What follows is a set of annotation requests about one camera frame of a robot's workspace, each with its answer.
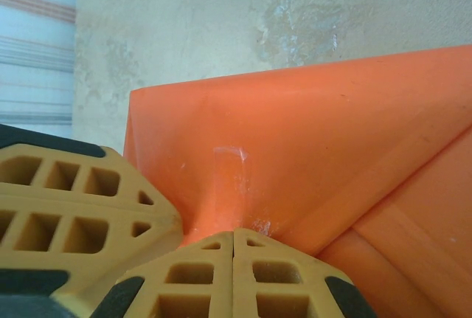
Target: black rubber edge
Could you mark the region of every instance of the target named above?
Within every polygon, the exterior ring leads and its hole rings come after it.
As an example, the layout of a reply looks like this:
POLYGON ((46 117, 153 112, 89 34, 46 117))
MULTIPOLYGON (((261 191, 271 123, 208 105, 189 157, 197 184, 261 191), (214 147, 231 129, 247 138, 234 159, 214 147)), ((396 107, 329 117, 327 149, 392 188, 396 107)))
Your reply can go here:
POLYGON ((0 315, 2 317, 73 318, 69 310, 49 295, 64 285, 64 270, 0 269, 0 315))
POLYGON ((90 318, 124 317, 144 281, 143 277, 135 276, 117 283, 106 294, 90 318))
POLYGON ((346 318, 377 317, 357 287, 334 276, 326 277, 324 281, 346 318))
POLYGON ((18 143, 97 158, 103 158, 106 155, 103 148, 91 143, 0 124, 0 149, 18 143))

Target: beige wall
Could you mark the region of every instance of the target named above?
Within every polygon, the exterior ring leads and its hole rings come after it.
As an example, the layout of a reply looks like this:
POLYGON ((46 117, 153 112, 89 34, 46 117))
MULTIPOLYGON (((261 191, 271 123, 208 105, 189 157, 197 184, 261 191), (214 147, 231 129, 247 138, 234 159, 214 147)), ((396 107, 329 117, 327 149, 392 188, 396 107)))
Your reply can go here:
POLYGON ((472 43, 472 0, 77 0, 74 137, 122 151, 132 89, 472 43))

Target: orange plastic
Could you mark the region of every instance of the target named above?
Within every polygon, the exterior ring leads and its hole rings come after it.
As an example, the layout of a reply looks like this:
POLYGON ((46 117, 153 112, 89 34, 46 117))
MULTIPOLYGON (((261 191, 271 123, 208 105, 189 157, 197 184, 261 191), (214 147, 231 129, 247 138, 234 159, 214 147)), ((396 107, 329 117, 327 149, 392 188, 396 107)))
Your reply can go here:
POLYGON ((345 263, 381 317, 467 317, 471 125, 459 46, 140 89, 125 156, 185 243, 255 229, 345 263))

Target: white curtain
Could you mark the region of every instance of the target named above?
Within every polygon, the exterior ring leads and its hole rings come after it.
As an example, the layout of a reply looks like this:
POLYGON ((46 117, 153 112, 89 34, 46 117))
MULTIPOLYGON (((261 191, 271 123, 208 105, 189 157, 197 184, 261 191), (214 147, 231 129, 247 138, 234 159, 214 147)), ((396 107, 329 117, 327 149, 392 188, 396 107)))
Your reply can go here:
POLYGON ((72 136, 75 0, 0 0, 0 123, 72 136))

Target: black rubber pad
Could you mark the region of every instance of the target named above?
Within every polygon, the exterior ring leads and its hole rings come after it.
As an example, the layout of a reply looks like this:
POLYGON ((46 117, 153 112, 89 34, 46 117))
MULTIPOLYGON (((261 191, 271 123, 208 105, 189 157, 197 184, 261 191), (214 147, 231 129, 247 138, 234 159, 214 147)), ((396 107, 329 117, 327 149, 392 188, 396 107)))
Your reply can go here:
POLYGON ((113 286, 91 318, 124 317, 144 281, 144 278, 135 276, 113 286))
POLYGON ((101 158, 105 156, 105 151, 97 145, 91 143, 76 141, 74 139, 66 139, 64 137, 42 134, 23 130, 22 128, 14 128, 0 124, 0 149, 24 143, 53 150, 65 151, 70 153, 83 154, 84 156, 92 156, 101 158))
POLYGON ((49 298, 68 279, 63 270, 0 269, 0 316, 75 317, 49 298))
POLYGON ((324 281, 346 318, 377 317, 357 287, 334 276, 326 277, 324 281))

